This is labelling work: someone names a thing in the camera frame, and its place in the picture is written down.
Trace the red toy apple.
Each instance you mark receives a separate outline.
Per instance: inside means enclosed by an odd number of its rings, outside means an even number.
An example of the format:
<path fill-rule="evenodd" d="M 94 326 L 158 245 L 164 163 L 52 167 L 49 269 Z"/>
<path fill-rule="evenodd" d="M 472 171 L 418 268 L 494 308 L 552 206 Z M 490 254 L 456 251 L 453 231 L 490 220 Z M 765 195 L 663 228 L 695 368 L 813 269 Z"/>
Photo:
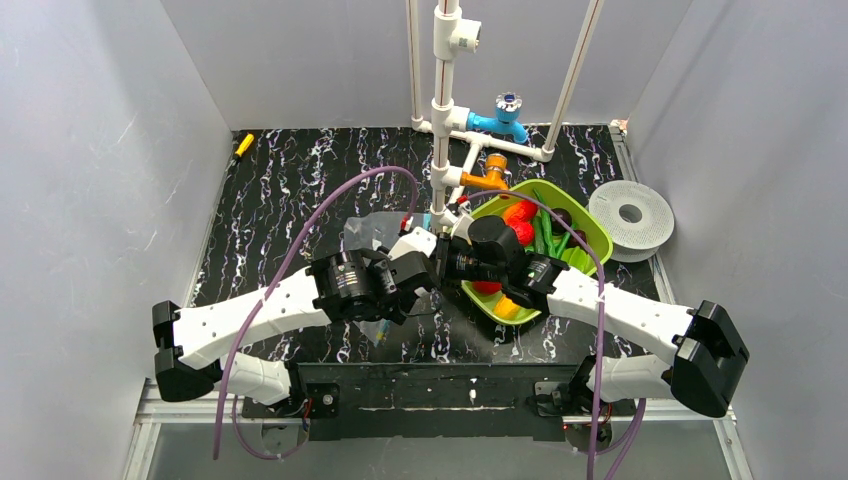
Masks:
<path fill-rule="evenodd" d="M 475 281 L 472 283 L 473 290 L 481 296 L 490 296 L 501 291 L 502 286 L 494 281 Z"/>

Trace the clear zip top bag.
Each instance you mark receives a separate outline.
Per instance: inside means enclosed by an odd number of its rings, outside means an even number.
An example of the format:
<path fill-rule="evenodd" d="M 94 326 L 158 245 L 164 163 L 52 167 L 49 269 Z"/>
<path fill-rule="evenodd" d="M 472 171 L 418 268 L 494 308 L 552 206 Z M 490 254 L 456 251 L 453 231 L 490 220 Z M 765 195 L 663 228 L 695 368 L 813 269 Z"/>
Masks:
<path fill-rule="evenodd" d="M 411 239 L 402 240 L 400 247 L 395 247 L 400 239 L 401 221 L 404 212 L 379 211 L 365 217 L 349 217 L 343 228 L 342 247 L 344 250 L 370 249 L 377 250 L 385 247 L 400 255 L 410 251 L 421 251 L 426 255 L 433 253 L 437 236 L 429 231 L 430 215 L 414 213 L 411 218 Z"/>

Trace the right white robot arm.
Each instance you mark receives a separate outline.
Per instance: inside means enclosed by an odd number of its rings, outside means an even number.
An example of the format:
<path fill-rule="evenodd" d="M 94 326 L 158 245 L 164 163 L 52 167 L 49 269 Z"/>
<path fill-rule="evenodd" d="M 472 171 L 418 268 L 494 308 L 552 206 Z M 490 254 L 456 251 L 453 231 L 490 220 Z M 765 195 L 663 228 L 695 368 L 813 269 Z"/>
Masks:
<path fill-rule="evenodd" d="M 525 250 L 497 216 L 472 221 L 465 236 L 440 235 L 433 259 L 445 282 L 495 282 L 520 307 L 578 320 L 645 348 L 642 356 L 586 359 L 570 382 L 572 399 L 675 399 L 720 418 L 750 359 L 723 306 L 707 300 L 696 308 L 671 305 L 603 283 Z"/>

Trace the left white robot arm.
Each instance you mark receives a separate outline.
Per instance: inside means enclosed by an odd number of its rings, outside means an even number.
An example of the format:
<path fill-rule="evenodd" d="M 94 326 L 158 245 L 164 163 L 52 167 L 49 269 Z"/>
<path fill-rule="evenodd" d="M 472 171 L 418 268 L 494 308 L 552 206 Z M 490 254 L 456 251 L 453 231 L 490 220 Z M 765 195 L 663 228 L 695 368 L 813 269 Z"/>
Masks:
<path fill-rule="evenodd" d="M 431 262 L 436 246 L 436 235 L 416 227 L 388 252 L 342 251 L 272 288 L 205 307 L 155 304 L 154 370 L 161 398 L 194 400 L 221 386 L 224 378 L 229 392 L 264 405 L 296 395 L 295 376 L 283 363 L 242 354 L 240 346 L 333 323 L 403 323 L 418 299 L 437 287 Z"/>

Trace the yellow orange toy mango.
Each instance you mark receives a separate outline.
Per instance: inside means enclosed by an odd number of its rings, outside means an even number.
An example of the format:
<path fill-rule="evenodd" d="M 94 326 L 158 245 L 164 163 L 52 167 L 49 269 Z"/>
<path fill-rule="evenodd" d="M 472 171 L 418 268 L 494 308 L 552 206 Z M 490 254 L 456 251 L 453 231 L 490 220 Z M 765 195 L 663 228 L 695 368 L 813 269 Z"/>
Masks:
<path fill-rule="evenodd" d="M 493 315 L 501 321 L 513 321 L 521 314 L 523 308 L 507 296 L 502 295 L 492 309 Z"/>

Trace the red toy strawberry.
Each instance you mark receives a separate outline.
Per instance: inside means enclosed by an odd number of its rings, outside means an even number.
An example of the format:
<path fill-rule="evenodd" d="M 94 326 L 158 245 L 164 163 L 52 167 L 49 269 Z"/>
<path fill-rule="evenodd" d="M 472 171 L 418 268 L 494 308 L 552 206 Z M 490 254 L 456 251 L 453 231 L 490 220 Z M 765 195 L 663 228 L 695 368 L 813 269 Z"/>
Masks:
<path fill-rule="evenodd" d="M 535 240 L 535 229 L 530 222 L 511 222 L 508 226 L 514 231 L 522 247 L 531 246 Z"/>

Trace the orange red toy fruit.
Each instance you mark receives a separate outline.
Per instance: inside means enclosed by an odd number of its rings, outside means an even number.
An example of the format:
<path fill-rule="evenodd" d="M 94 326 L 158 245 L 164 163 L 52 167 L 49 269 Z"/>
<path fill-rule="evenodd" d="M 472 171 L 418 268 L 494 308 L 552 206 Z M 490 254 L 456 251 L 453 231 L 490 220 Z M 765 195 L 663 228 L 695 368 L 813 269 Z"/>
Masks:
<path fill-rule="evenodd" d="M 522 200 L 507 207 L 501 214 L 501 218 L 507 225 L 530 223 L 537 212 L 538 206 L 535 203 Z"/>

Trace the green plastic basket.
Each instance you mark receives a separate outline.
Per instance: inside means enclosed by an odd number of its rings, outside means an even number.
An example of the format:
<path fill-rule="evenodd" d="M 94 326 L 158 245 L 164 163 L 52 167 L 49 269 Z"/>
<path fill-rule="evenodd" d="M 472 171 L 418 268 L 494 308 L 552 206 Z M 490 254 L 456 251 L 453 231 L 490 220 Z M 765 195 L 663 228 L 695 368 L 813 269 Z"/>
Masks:
<path fill-rule="evenodd" d="M 538 216 L 539 208 L 542 207 L 542 204 L 535 198 L 533 189 L 537 189 L 544 197 L 548 207 L 550 208 L 550 214 L 552 214 L 553 208 L 564 208 L 572 215 L 573 226 L 569 227 L 568 225 L 563 224 L 563 226 L 567 229 L 567 232 L 561 236 L 553 234 L 554 239 L 558 244 L 558 259 L 561 260 L 561 255 L 564 250 L 570 248 L 568 242 L 574 231 L 577 229 L 583 230 L 586 232 L 588 239 L 588 245 L 583 249 L 591 256 L 596 265 L 596 270 L 591 275 L 587 276 L 594 275 L 598 270 L 598 267 L 604 264 L 611 257 L 612 241 L 606 230 L 595 220 L 595 218 L 583 205 L 567 194 L 564 190 L 547 180 L 530 179 L 516 184 L 511 188 L 511 190 L 519 193 L 521 195 L 519 198 L 514 196 L 503 198 L 495 194 L 489 195 L 483 192 L 475 192 L 472 194 L 472 197 L 475 199 L 482 198 L 484 202 L 471 211 L 471 216 L 473 218 L 485 216 L 497 216 L 501 218 L 501 214 L 504 210 L 516 202 L 529 200 L 535 203 L 538 206 L 538 212 L 530 222 L 535 229 L 535 240 L 531 246 L 525 247 L 525 249 L 530 253 L 546 254 L 540 229 L 540 217 Z"/>

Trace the orange faucet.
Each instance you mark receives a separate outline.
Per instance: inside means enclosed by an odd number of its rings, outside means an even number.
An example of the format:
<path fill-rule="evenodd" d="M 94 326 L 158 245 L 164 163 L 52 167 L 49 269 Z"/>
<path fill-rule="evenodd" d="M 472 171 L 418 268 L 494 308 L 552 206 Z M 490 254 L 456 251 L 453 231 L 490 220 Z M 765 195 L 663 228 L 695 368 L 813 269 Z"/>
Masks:
<path fill-rule="evenodd" d="M 463 173 L 460 177 L 460 185 L 482 190 L 508 190 L 509 186 L 504 179 L 506 167 L 507 158 L 504 155 L 490 154 L 486 157 L 483 175 Z"/>

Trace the green toy bean pod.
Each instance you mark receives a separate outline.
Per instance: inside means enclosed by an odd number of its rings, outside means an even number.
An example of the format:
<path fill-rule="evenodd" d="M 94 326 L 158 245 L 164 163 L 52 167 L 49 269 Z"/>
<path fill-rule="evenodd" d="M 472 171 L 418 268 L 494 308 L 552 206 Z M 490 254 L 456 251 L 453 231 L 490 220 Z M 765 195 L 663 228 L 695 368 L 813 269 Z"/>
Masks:
<path fill-rule="evenodd" d="M 540 217 L 540 229 L 542 241 L 545 246 L 545 252 L 548 256 L 552 258 L 558 258 L 558 244 L 555 241 L 553 235 L 553 225 L 552 217 L 550 214 L 550 208 L 548 207 L 544 197 L 537 189 L 533 189 L 533 194 L 537 201 L 542 204 L 542 207 L 539 208 L 538 216 Z"/>

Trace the dark purple toy plum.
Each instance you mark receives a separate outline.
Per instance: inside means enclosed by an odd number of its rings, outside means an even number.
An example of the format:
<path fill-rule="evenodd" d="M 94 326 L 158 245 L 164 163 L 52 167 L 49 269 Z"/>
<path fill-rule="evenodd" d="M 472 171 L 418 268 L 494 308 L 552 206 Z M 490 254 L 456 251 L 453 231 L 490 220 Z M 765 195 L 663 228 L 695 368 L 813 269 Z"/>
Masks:
<path fill-rule="evenodd" d="M 569 227 L 573 226 L 573 218 L 571 213 L 564 208 L 553 208 L 550 215 L 551 230 L 554 235 L 561 236 L 567 232 L 563 224 Z"/>

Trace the dark brown toy fruit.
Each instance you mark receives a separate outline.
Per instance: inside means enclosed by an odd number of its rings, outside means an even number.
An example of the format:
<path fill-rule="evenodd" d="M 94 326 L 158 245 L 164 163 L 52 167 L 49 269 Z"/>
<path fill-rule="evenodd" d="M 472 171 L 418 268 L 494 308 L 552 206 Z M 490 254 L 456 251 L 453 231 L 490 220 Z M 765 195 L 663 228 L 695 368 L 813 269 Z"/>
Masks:
<path fill-rule="evenodd" d="M 583 249 L 588 245 L 588 239 L 586 232 L 580 229 L 574 231 L 569 239 L 568 245 L 570 248 L 581 248 Z"/>

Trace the blue faucet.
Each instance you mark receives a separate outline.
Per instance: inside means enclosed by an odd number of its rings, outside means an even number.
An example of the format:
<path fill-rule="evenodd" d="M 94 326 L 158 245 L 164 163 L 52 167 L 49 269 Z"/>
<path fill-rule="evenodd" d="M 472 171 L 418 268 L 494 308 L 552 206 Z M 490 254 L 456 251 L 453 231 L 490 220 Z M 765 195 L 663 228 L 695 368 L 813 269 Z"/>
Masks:
<path fill-rule="evenodd" d="M 467 130 L 479 130 L 509 136 L 513 142 L 525 144 L 529 135 L 526 128 L 518 121 L 522 105 L 523 100 L 517 93 L 501 93 L 494 102 L 493 117 L 470 112 L 465 127 Z"/>

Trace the white filament spool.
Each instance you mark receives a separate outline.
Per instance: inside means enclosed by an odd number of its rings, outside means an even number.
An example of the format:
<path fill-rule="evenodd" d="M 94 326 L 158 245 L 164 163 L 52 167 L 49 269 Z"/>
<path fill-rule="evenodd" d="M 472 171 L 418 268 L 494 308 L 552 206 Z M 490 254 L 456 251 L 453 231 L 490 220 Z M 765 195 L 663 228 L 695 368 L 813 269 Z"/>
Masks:
<path fill-rule="evenodd" d="M 611 259 L 621 263 L 648 260 L 670 239 L 675 227 L 667 201 L 635 181 L 602 184 L 591 194 L 588 209 L 612 241 Z"/>

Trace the yellow screwdriver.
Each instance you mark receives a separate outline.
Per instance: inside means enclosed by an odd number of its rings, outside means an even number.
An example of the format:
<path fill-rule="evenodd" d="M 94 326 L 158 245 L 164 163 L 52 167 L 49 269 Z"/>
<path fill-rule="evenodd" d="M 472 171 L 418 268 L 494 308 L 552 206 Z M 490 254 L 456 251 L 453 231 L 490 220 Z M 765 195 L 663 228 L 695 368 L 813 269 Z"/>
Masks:
<path fill-rule="evenodd" d="M 234 151 L 234 157 L 241 159 L 255 141 L 255 135 L 247 133 Z"/>

